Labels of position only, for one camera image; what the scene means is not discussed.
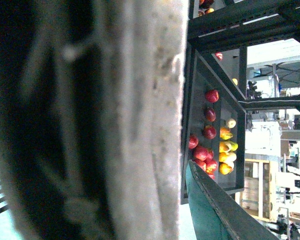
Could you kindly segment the grey blurred left gripper finger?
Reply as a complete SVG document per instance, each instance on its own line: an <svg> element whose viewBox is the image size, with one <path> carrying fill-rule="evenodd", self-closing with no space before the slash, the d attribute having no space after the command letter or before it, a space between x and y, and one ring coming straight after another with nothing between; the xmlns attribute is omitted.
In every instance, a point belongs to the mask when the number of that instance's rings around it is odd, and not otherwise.
<svg viewBox="0 0 300 240"><path fill-rule="evenodd" d="M183 0L0 0L0 182L25 240L177 240Z"/></svg>

